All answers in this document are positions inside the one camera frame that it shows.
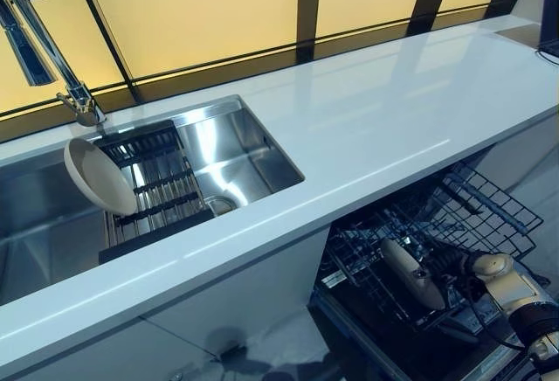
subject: cabinet door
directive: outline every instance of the cabinet door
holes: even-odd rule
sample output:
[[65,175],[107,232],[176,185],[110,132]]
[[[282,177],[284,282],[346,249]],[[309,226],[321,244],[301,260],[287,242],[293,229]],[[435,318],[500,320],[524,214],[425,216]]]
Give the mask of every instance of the cabinet door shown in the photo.
[[[149,320],[220,354],[308,304],[329,228],[150,315]],[[197,367],[208,355],[195,351]]]
[[151,323],[136,323],[19,378],[21,381],[167,381],[188,371],[195,348]]

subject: white bowl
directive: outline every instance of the white bowl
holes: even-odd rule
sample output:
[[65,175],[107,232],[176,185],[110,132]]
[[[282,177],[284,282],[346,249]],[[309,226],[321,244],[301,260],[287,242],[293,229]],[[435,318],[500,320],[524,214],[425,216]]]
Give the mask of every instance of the white bowl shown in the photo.
[[136,212],[136,197],[126,178],[95,145],[71,139],[64,148],[64,163],[78,189],[94,204],[117,215]]

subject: sink drain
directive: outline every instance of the sink drain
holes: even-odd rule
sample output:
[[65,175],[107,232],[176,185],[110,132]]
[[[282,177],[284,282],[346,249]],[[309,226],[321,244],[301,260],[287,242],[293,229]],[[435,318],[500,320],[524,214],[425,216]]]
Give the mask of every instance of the sink drain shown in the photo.
[[225,196],[210,196],[204,201],[216,217],[237,209],[237,204]]

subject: dishwasher rack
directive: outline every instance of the dishwasher rack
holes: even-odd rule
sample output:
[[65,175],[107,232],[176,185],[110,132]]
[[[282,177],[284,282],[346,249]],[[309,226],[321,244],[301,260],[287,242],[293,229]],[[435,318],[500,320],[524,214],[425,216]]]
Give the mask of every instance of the dishwasher rack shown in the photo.
[[520,260],[535,248],[528,234],[542,222],[466,163],[456,163],[333,223],[318,280],[327,288],[347,280],[387,318],[425,330],[464,305],[457,281],[448,281],[446,310],[424,308],[383,262],[383,239],[397,240],[416,258],[434,242]]
[[172,121],[162,121],[95,142],[134,190],[137,212],[105,212],[108,249],[100,262],[214,217],[194,177]]

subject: open dishwasher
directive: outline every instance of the open dishwasher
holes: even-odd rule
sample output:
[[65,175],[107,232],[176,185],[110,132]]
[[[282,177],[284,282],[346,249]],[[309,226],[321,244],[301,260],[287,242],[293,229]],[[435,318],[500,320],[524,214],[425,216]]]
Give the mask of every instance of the open dishwasher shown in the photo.
[[[446,274],[450,263],[439,253],[452,245],[507,253],[521,263],[535,248],[528,235],[541,223],[467,163],[455,163],[335,221],[311,306],[357,343],[378,379],[509,379],[526,355],[494,339],[518,339],[488,294],[480,290],[468,301],[463,281]],[[387,260],[387,240],[438,276],[421,297]]]

